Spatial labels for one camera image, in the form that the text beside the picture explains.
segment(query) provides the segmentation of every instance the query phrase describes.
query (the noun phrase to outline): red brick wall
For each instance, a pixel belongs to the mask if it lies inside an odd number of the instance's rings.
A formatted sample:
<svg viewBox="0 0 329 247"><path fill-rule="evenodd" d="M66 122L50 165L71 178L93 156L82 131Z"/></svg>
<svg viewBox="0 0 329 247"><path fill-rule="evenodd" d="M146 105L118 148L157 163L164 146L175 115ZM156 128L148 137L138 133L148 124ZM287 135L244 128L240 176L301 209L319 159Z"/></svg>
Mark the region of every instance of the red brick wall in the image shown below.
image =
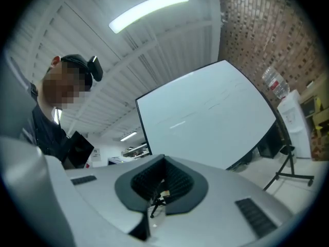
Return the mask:
<svg viewBox="0 0 329 247"><path fill-rule="evenodd" d="M224 23L219 60L243 72L277 107L279 100L262 81L273 65L301 94L328 71L319 39L295 0L220 0Z"/></svg>

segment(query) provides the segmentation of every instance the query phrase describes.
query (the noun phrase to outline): black tripod stand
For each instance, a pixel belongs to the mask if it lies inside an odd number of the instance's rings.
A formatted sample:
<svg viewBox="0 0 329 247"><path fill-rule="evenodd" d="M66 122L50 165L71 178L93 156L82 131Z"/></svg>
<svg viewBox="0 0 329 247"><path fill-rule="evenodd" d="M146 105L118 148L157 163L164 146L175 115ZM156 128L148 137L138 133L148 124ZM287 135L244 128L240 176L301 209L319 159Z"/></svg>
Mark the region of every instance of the black tripod stand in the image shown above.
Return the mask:
<svg viewBox="0 0 329 247"><path fill-rule="evenodd" d="M151 215L150 215L151 219L154 218L153 214L156 211L156 209L158 208L158 206L165 206L166 205L165 200L161 200L160 197L161 197L161 195L158 195L158 197L154 200L154 202L152 204L152 206L154 206L154 208L153 208L153 210L151 212Z"/></svg>
<svg viewBox="0 0 329 247"><path fill-rule="evenodd" d="M263 190L267 190L269 188L270 185L272 185L272 183L274 182L274 180L278 180L279 176L282 177L289 177L289 178L295 178L295 179L308 179L308 186L310 187L313 184L313 180L314 180L314 176L313 175L296 175L295 174L295 170L294 170L294 162L293 162L293 155L291 154L291 147L290 147L290 143L289 143L289 137L287 136L287 132L284 130L280 119L278 117L278 114L276 113L276 111L274 111L272 105L269 103L268 99L265 97L265 95L263 93L261 93L263 98L266 100L267 104L270 106L272 112L274 113L274 116L276 117L276 121L279 125L279 128L283 134L283 138L284 138L284 142L287 148L287 152L288 152L288 156L287 159L284 161L283 165L281 166L281 168L279 169L278 172L276 172L275 176L272 178L272 180L263 188ZM286 173L282 173L282 170L284 168L284 166L287 164L288 160L290 161L290 167L291 167L291 174L286 174Z"/></svg>

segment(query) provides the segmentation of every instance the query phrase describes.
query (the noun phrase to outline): fluorescent ceiling light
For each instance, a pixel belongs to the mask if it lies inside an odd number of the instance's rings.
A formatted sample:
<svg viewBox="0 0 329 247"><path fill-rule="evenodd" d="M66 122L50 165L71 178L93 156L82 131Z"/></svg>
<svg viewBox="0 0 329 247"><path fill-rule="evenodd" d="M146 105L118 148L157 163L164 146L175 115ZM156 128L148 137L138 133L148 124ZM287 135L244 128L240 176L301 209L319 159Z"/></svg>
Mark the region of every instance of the fluorescent ceiling light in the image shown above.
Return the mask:
<svg viewBox="0 0 329 247"><path fill-rule="evenodd" d="M61 119L61 115L62 115L62 110L61 109L55 109L55 116L54 116L54 121L55 123L57 123L59 125L59 121L58 118Z"/></svg>
<svg viewBox="0 0 329 247"><path fill-rule="evenodd" d="M131 23L149 13L152 13L166 6L187 1L188 0L147 0L119 15L108 26L113 30L115 34L117 34Z"/></svg>
<svg viewBox="0 0 329 247"><path fill-rule="evenodd" d="M134 136L135 134L137 134L137 132L133 132L133 133L131 133L130 135L127 135L125 138L121 139L120 141L121 141L121 142L126 141L128 138Z"/></svg>

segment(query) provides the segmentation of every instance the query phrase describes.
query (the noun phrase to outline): screen stand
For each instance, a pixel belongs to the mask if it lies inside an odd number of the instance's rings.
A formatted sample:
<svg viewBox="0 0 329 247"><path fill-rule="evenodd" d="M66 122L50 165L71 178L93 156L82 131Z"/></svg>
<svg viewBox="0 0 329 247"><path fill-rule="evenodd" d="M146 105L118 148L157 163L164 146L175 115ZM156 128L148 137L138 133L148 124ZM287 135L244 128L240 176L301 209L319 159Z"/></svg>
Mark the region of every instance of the screen stand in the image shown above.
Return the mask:
<svg viewBox="0 0 329 247"><path fill-rule="evenodd" d="M289 177L289 178L295 178L295 179L308 179L308 186L310 187L313 184L313 180L314 180L314 176L313 175L296 175L295 174L295 169L294 169L294 162L293 162L293 155L291 154L291 148L290 148L290 143L289 143L289 138L287 136L286 131L284 130L282 123L279 119L278 114L276 113L276 111L273 109L272 105L269 103L268 99L266 98L266 96L261 92L263 98L266 100L267 104L270 106L272 112L274 113L274 116L276 117L277 123L279 125L279 128L283 134L283 138L284 138L284 143L287 147L287 151L288 151L288 156L287 159L284 161L284 163L282 164L281 168L279 169L278 172L276 172L275 176L272 178L272 180L263 188L264 191L266 191L270 185L272 185L272 183L275 180L278 180L280 176L282 177ZM286 173L282 173L282 170L284 168L284 166L287 164L288 160L290 161L290 167L291 167L291 174L286 174Z"/></svg>

